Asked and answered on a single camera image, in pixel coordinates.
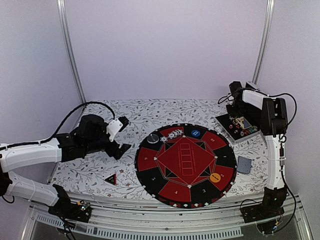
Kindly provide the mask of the black dealer button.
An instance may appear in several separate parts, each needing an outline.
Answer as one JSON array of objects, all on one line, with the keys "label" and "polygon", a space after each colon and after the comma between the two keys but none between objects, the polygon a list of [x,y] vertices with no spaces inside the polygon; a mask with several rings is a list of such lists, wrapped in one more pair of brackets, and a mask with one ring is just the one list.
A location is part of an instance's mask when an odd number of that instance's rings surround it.
[{"label": "black dealer button", "polygon": [[156,144],[159,142],[159,136],[155,133],[151,133],[150,135],[147,136],[146,140],[149,144]]}]

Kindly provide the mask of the blue small blind button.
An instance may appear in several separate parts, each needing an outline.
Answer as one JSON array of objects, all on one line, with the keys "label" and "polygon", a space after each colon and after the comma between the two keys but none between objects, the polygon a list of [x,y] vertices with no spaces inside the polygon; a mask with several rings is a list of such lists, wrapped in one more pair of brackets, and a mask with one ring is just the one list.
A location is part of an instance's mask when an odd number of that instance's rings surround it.
[{"label": "blue small blind button", "polygon": [[191,135],[195,138],[199,137],[201,135],[201,132],[197,129],[194,129],[191,131]]}]

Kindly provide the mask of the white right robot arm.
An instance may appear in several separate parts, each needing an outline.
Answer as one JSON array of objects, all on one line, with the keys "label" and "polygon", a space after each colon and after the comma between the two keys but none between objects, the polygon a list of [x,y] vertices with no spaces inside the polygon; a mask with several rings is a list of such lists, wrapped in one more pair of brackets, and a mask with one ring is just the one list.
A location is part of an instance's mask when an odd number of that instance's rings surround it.
[{"label": "white right robot arm", "polygon": [[267,147],[268,178],[258,213],[269,218],[287,197],[285,183],[285,141],[288,127],[286,100],[278,95],[243,87],[239,81],[229,84],[232,103],[227,112],[232,118],[244,117],[260,129]]}]

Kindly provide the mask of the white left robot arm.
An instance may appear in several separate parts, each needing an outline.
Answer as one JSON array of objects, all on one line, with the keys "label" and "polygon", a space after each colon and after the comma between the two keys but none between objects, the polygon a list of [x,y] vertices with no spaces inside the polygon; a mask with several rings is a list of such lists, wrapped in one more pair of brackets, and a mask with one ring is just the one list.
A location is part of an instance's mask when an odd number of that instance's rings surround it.
[{"label": "white left robot arm", "polygon": [[13,171],[42,163],[65,163],[83,159],[96,152],[105,152],[118,160],[131,146],[126,143],[118,144],[115,136],[128,124],[129,120],[125,116],[106,123],[102,117],[89,114],[83,116],[78,127],[70,133],[54,134],[50,140],[31,144],[4,144],[0,148],[1,196],[20,197],[54,206],[63,217],[70,217],[75,211],[74,205],[63,187],[35,182]]}]

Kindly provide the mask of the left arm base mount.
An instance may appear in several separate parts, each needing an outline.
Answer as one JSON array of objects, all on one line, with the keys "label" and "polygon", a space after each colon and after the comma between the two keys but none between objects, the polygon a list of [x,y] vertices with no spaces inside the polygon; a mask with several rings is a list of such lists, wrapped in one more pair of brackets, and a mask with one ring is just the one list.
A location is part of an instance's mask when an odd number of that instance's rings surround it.
[{"label": "left arm base mount", "polygon": [[48,213],[62,219],[88,223],[92,208],[85,200],[72,203],[69,199],[59,199],[54,206],[49,206]]}]

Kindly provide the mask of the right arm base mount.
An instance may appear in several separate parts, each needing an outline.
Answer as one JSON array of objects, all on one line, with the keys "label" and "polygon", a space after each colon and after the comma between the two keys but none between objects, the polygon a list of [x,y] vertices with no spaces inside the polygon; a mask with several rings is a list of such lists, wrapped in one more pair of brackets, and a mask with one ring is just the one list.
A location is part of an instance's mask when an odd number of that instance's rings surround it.
[{"label": "right arm base mount", "polygon": [[277,230],[285,213],[283,207],[264,208],[262,204],[240,207],[240,212],[246,224],[261,221],[256,227],[264,235],[273,234]]}]

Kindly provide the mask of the orange big blind button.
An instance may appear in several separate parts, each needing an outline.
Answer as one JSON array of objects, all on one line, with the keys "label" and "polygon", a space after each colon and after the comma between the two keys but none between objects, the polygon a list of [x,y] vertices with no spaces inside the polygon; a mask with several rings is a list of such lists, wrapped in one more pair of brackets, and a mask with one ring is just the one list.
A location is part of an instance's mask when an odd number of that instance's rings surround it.
[{"label": "orange big blind button", "polygon": [[212,183],[219,183],[222,177],[219,173],[214,172],[210,175],[209,179]]}]

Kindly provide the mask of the blue playing card deck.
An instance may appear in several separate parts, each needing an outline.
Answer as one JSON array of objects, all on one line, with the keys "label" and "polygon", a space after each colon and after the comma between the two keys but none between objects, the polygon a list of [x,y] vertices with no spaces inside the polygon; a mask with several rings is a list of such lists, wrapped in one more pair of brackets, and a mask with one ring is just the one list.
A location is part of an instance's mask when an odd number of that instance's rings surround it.
[{"label": "blue playing card deck", "polygon": [[237,172],[244,175],[251,173],[252,160],[247,157],[239,156],[237,163]]}]

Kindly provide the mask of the white blue chip row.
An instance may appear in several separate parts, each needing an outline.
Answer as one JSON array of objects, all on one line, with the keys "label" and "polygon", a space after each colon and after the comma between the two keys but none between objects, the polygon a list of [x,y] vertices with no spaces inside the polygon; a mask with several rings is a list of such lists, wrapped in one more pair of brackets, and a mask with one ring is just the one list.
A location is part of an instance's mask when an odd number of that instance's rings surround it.
[{"label": "white blue chip row", "polygon": [[173,140],[177,137],[181,137],[183,134],[184,134],[184,132],[182,129],[176,129],[176,130],[171,131],[167,136],[162,136],[160,138],[160,140],[162,142],[167,142],[167,141]]}]

